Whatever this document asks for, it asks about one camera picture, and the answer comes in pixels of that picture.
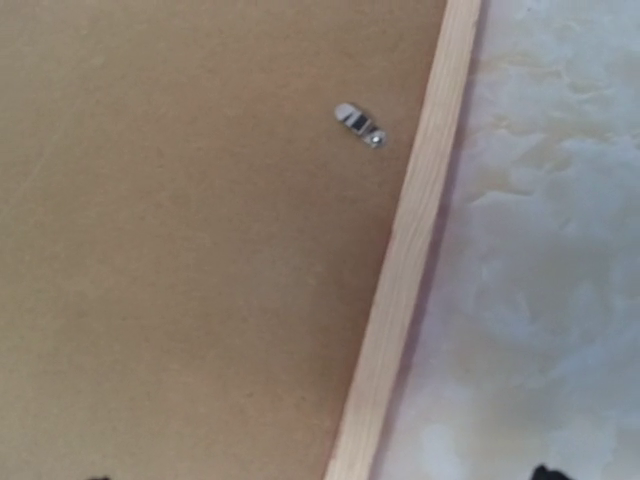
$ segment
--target black object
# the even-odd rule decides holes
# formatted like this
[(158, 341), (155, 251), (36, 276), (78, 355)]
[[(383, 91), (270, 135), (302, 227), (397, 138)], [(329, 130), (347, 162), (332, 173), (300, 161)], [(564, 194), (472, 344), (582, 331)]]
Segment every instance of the black object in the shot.
[(548, 470), (544, 465), (540, 465), (533, 471), (531, 480), (571, 480), (564, 473), (558, 470)]

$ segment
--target wooden frame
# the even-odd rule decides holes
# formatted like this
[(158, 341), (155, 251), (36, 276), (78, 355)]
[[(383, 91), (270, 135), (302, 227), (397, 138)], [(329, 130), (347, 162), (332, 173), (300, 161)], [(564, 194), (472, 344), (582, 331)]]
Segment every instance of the wooden frame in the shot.
[(325, 480), (367, 480), (414, 315), (481, 0), (448, 0), (391, 240)]

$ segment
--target metal clip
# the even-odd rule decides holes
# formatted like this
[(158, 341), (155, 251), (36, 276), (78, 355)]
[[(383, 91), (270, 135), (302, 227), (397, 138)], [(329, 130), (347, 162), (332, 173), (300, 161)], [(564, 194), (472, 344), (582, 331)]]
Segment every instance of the metal clip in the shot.
[(342, 103), (336, 107), (336, 118), (349, 130), (359, 136), (371, 148), (380, 148), (387, 143), (387, 134), (358, 107)]

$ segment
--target brown hardboard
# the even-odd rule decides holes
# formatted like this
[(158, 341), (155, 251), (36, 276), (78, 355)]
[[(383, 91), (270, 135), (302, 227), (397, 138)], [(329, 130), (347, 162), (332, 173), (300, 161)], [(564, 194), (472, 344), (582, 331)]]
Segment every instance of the brown hardboard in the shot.
[(0, 3), (0, 477), (322, 477), (444, 3)]

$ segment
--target white marble surface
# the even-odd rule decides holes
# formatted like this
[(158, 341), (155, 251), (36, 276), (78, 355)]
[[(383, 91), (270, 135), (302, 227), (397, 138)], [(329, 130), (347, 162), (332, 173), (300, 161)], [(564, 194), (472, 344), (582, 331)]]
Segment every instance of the white marble surface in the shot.
[(487, 0), (376, 480), (640, 478), (640, 2)]

